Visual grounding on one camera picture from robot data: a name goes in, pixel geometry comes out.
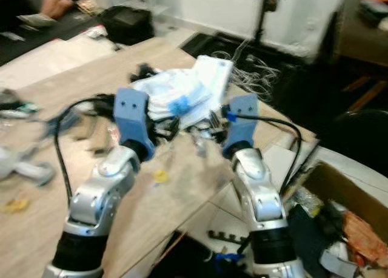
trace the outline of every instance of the white wall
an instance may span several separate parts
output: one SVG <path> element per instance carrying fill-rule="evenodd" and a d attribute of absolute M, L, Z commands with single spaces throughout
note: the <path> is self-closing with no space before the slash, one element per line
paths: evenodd
<path fill-rule="evenodd" d="M 261 0 L 169 0 L 173 16 L 243 37 L 252 37 Z M 266 17 L 264 40 L 314 54 L 341 0 L 281 0 Z"/>

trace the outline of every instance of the black chair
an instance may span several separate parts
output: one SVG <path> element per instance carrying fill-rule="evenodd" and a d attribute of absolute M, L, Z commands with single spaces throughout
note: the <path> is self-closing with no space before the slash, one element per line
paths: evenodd
<path fill-rule="evenodd" d="M 346 112 L 337 117 L 319 137 L 321 146 L 388 177 L 388 112 Z"/>

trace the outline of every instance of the black cable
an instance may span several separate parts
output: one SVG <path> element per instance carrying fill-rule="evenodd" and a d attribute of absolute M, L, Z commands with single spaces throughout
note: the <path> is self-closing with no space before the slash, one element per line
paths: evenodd
<path fill-rule="evenodd" d="M 283 196 L 284 193 L 286 192 L 287 185 L 289 184 L 290 176 L 292 174 L 292 171 L 296 165 L 296 161 L 297 161 L 299 154 L 301 152 L 301 146 L 302 146 L 302 133 L 301 133 L 301 131 L 292 123 L 289 123 L 289 122 L 284 121 L 284 120 L 272 118 L 272 117 L 250 116 L 250 115 L 240 115 L 240 114 L 237 114 L 236 117 L 243 118 L 243 119 L 253 119 L 253 120 L 262 120 L 265 122 L 279 123 L 279 124 L 283 124 L 283 125 L 286 125 L 288 127 L 291 127 L 296 132 L 296 134 L 298 136 L 298 139 L 296 142 L 298 147 L 296 149 L 296 154 L 295 154 L 295 157 L 292 161 L 291 167 L 290 167 L 286 177 L 284 178 L 283 184 L 281 185 L 281 188 L 280 188 L 280 195 Z"/>
<path fill-rule="evenodd" d="M 78 101 L 76 103 L 73 103 L 68 108 L 66 108 L 65 111 L 63 111 L 61 114 L 59 114 L 59 116 L 56 120 L 55 133 L 54 133 L 54 146 L 55 146 L 56 154 L 57 154 L 58 159 L 59 159 L 59 164 L 61 165 L 62 175 L 63 175 L 65 188 L 66 188 L 67 205 L 68 206 L 70 205 L 70 201 L 72 200 L 73 193 L 72 193 L 72 186 L 70 185 L 70 181 L 69 181 L 69 175 L 67 174 L 66 165 L 65 165 L 62 153 L 61 153 L 61 148 L 59 147 L 58 138 L 59 138 L 59 131 L 61 131 L 61 121 L 66 117 L 67 114 L 69 114 L 69 112 L 71 111 L 71 109 L 74 106 L 81 104 L 81 103 L 84 103 L 84 102 L 96 102 L 96 101 L 104 101 L 104 99 L 102 99 L 102 98 L 87 98 L 87 99 L 83 99 L 81 101 Z"/>

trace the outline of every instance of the black bag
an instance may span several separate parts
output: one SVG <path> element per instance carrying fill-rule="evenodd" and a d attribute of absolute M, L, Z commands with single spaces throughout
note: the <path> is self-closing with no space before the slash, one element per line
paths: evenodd
<path fill-rule="evenodd" d="M 152 14 L 126 6 L 113 6 L 99 15 L 108 33 L 108 39 L 131 46 L 154 37 Z"/>

